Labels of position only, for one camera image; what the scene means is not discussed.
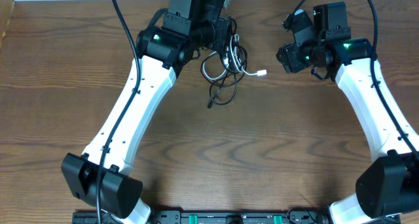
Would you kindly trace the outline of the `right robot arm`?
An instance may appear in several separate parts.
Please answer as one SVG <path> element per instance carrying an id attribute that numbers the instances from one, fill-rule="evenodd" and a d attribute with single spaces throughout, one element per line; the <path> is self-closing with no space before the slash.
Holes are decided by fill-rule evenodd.
<path id="1" fill-rule="evenodd" d="M 326 69 L 349 100 L 369 145 L 372 163 L 355 193 L 329 205 L 321 223 L 398 223 L 418 209 L 418 134 L 387 87 L 373 46 L 352 38 L 343 2 L 292 12 L 283 27 L 294 41 L 278 49 L 288 73 Z"/>

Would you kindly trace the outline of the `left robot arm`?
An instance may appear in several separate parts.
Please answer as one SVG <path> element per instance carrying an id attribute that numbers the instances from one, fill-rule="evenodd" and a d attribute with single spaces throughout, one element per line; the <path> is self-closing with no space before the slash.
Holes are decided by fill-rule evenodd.
<path id="1" fill-rule="evenodd" d="M 203 48 L 230 60 L 232 20 L 221 16 L 230 0 L 170 0 L 137 37 L 128 80 L 107 120 L 81 155 L 67 154 L 62 173 L 72 195 L 95 207 L 74 223 L 146 223 L 151 208 L 143 184 L 130 177 L 140 141 L 162 98 L 183 67 Z"/>

